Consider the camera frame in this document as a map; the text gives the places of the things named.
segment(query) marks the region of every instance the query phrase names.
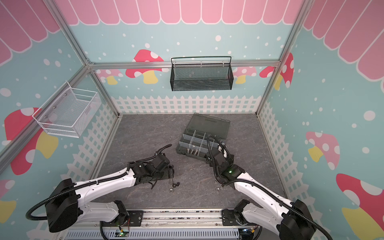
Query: red mushroom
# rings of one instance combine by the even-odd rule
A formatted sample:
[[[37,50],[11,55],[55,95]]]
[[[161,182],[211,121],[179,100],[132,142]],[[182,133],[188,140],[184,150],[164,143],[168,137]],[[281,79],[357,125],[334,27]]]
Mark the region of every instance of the red mushroom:
[[[289,53],[287,61],[285,62],[283,69],[281,70],[279,76],[277,77],[277,80],[274,85],[277,91],[280,90],[280,83],[283,79],[285,82],[285,86],[287,88],[291,86],[291,82],[293,78],[293,67],[294,67],[293,55],[292,53]],[[266,67],[260,72],[260,77],[267,78],[272,76],[273,70],[274,70],[274,67],[271,67],[271,66]]]
[[[236,84],[243,84],[245,83],[245,76],[256,76],[257,71],[255,67],[238,67],[235,68],[233,71],[233,75],[237,77]]]
[[[9,114],[4,120],[5,135],[7,140],[3,145],[12,141],[17,134],[33,119],[32,114],[38,108],[23,108]],[[50,158],[59,145],[57,137],[48,135],[43,129],[40,129],[20,153],[12,160],[11,168],[14,174],[21,175],[26,173],[32,166],[36,149],[39,150],[45,158]]]
[[[384,191],[346,174],[336,175],[340,190],[357,205],[357,209],[341,211],[352,231],[361,240],[384,237]]]
[[[0,199],[15,184],[14,180],[0,180]],[[0,201],[0,223],[5,223],[16,208],[16,201]]]
[[[159,57],[156,53],[141,49],[137,52],[135,58],[133,59],[133,62],[164,62],[164,60]],[[155,84],[159,80],[155,76],[154,71],[160,71],[160,72],[168,72],[168,68],[156,68],[156,69],[127,69],[125,72],[125,75],[129,78],[136,78],[143,74],[144,76],[144,83],[145,84]]]
[[[105,82],[105,79],[107,79],[107,83],[109,85],[116,85],[118,83],[114,76],[123,76],[123,74],[118,69],[99,69],[96,71],[96,73],[103,83]]]
[[[324,155],[329,168],[334,170],[340,160],[340,147],[335,136],[320,132],[307,132],[306,138],[314,145],[313,148],[308,149],[312,160],[318,162]]]

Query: white mesh basket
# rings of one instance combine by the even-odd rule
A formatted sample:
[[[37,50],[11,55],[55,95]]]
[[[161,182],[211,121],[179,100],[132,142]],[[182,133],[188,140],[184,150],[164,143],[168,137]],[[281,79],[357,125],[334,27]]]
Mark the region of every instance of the white mesh basket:
[[[98,92],[69,86],[40,114],[41,106],[33,118],[48,134],[79,138],[100,105]]]

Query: gray marble surface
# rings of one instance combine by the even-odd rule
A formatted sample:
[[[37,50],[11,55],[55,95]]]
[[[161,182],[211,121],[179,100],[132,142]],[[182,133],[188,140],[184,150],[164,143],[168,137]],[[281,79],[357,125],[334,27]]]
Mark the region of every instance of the gray marble surface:
[[[213,168],[208,164],[176,153],[176,146],[192,115],[154,114],[124,115],[109,148],[99,176],[126,167],[128,161],[153,156],[154,151],[171,143],[163,152],[174,165],[174,182],[180,186],[169,192],[169,180],[158,181],[154,189],[150,184],[121,189],[104,195],[95,202],[121,200],[126,208],[233,208],[246,195],[224,187],[220,192],[214,182]],[[261,184],[283,195],[283,188],[265,143],[255,114],[217,114],[230,120],[227,146],[235,155],[235,164],[245,169]]]

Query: black mesh basket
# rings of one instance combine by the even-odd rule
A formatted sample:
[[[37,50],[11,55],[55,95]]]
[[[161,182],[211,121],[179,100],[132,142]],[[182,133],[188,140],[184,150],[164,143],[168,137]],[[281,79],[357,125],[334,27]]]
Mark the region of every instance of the black mesh basket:
[[[231,90],[230,56],[171,58],[172,91]]]

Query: wire basket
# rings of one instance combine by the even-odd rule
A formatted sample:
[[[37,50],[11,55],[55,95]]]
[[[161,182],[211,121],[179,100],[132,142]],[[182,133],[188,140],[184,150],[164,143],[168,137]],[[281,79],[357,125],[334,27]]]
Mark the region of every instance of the wire basket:
[[[101,99],[98,92],[69,86],[39,113],[45,104],[32,115],[44,131],[50,135],[79,138],[99,109]]]
[[[230,56],[171,58],[172,91],[231,90]]]

